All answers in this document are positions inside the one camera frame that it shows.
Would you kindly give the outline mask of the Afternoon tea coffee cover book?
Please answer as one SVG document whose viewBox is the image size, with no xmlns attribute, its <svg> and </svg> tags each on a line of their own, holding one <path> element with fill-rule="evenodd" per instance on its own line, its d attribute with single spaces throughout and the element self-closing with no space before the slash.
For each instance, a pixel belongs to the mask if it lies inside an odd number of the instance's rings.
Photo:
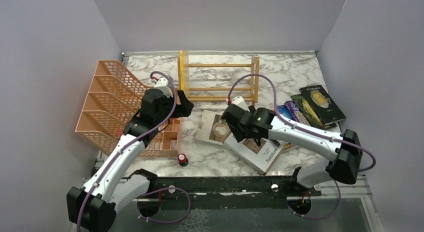
<svg viewBox="0 0 424 232">
<path fill-rule="evenodd" d="M 222 114 L 211 110 L 203 110 L 195 136 L 195 141 L 223 147 L 224 141 L 231 134 L 230 127 L 222 120 Z"/>
</svg>

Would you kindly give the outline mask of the white Furniture Decorate book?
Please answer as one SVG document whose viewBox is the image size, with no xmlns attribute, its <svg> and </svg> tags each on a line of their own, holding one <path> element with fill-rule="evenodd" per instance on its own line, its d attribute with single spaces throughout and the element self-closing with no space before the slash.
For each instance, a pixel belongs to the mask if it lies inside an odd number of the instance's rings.
<svg viewBox="0 0 424 232">
<path fill-rule="evenodd" d="M 280 154 L 292 147 L 288 142 L 275 139 L 262 138 L 260 145 L 251 138 L 237 142 L 233 134 L 223 142 L 223 145 L 247 162 L 260 175 L 266 175 Z"/>
</svg>

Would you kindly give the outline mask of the purple 52-Storey Treehouse book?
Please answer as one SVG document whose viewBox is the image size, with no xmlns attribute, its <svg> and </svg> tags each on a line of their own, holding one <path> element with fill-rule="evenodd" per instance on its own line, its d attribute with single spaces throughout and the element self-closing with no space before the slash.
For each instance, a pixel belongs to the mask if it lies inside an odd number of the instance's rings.
<svg viewBox="0 0 424 232">
<path fill-rule="evenodd" d="M 293 120 L 300 122 L 304 125 L 310 126 L 310 123 L 308 122 L 306 117 L 302 114 L 302 112 L 300 111 L 300 108 L 295 104 L 293 100 L 286 101 L 284 105 L 289 110 L 289 113 L 292 116 Z"/>
</svg>

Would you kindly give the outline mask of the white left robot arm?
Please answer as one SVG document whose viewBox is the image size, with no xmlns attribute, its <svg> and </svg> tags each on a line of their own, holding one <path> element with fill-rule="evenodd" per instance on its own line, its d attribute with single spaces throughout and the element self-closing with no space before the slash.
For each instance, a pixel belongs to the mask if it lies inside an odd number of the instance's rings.
<svg viewBox="0 0 424 232">
<path fill-rule="evenodd" d="M 159 192 L 157 175 L 140 170 L 121 183 L 125 172 L 170 119 L 188 117 L 194 104 L 183 90 L 167 96 L 161 89 L 148 89 L 140 109 L 125 125 L 112 154 L 81 187 L 72 187 L 67 195 L 69 221 L 80 232 L 107 232 L 118 212 L 139 196 L 152 197 Z"/>
</svg>

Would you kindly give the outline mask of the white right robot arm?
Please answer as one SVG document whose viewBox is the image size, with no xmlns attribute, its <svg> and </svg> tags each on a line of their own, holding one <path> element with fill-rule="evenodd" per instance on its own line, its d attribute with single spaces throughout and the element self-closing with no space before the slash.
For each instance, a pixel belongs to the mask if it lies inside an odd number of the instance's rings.
<svg viewBox="0 0 424 232">
<path fill-rule="evenodd" d="M 253 139 L 272 139 L 289 142 L 310 150 L 327 161 L 300 167 L 288 182 L 289 191 L 300 196 L 313 186 L 335 180 L 353 185 L 360 170 L 362 152 L 357 134 L 346 130 L 344 134 L 310 127 L 282 117 L 266 108 L 245 110 L 230 104 L 221 116 L 238 142 Z"/>
</svg>

